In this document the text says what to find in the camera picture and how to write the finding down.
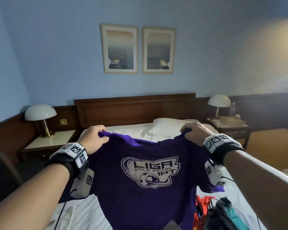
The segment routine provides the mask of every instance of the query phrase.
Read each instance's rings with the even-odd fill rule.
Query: forearm
[[[288,229],[288,177],[262,164],[242,151],[231,151],[224,158],[226,169],[267,229]]]
[[[0,229],[45,229],[68,179],[65,166],[47,166],[0,203]]]

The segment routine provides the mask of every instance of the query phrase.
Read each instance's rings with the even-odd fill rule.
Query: headboard
[[[195,116],[195,93],[76,99],[83,128],[152,123],[157,118],[192,119]]]

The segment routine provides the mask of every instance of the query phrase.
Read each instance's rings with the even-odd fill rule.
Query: person's left arm
[[[108,142],[98,132],[103,125],[90,127],[79,139],[87,154],[96,152]],[[0,230],[45,229],[69,180],[68,169],[51,164],[19,187],[0,203]]]

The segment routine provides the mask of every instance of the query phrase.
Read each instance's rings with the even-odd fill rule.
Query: wall outlet
[[[61,125],[67,125],[67,120],[66,119],[60,119],[60,124]]]

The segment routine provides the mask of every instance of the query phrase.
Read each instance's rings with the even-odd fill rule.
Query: bottle
[[[233,102],[229,108],[229,116],[233,117],[236,115],[236,104]]]

